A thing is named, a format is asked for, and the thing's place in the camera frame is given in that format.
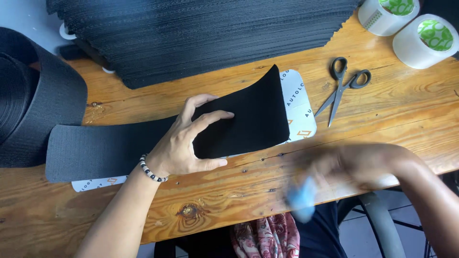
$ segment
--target hand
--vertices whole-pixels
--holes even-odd
[[[371,186],[385,175],[404,177],[417,171],[414,168],[419,166],[426,165],[409,150],[397,145],[375,143],[329,149],[313,160],[306,172],[316,175],[316,179],[320,178],[320,174],[344,174],[351,176],[357,184]]]
[[[196,107],[215,99],[218,99],[218,96],[211,94],[200,94],[186,99],[177,120],[145,160],[155,175],[165,177],[169,174],[208,171],[228,163],[224,158],[198,159],[193,149],[193,140],[198,133],[211,123],[234,117],[231,112],[217,110],[201,115],[194,122],[191,121]]]

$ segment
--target beaded bracelet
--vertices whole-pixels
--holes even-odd
[[[146,154],[142,155],[140,157],[140,166],[142,167],[142,169],[145,171],[146,175],[149,176],[151,179],[155,180],[156,182],[166,182],[169,177],[157,177],[153,174],[152,171],[149,170],[149,168],[146,166],[145,164],[145,158],[146,158]]]

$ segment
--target red patterned fabric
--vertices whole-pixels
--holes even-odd
[[[239,258],[298,258],[300,234],[290,213],[236,224],[231,242]]]

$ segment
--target stack of black fabric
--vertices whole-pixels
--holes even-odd
[[[324,46],[358,0],[47,0],[131,89]]]

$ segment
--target wood grain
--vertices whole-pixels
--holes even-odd
[[[229,159],[225,169],[171,176],[151,204],[142,242],[159,241],[242,221],[288,208],[284,192],[294,173],[307,166],[317,147],[348,142],[388,142],[404,146],[435,171],[459,169],[459,63],[449,58],[425,70],[401,63],[392,37],[362,28],[356,15],[323,48],[196,75],[138,90],[126,88],[113,74],[89,60],[69,62],[88,85],[83,125],[136,123],[179,112],[186,97],[226,95],[256,82],[273,64],[303,77],[315,111],[335,90],[328,66],[348,60],[347,81],[368,69],[372,81],[346,90],[333,124],[329,109],[316,118],[313,138]],[[76,193],[70,184],[50,184],[44,165],[0,169],[0,257],[72,256],[88,228],[118,191],[119,185]],[[397,184],[387,178],[381,187]],[[316,203],[363,191],[349,179],[327,178]]]

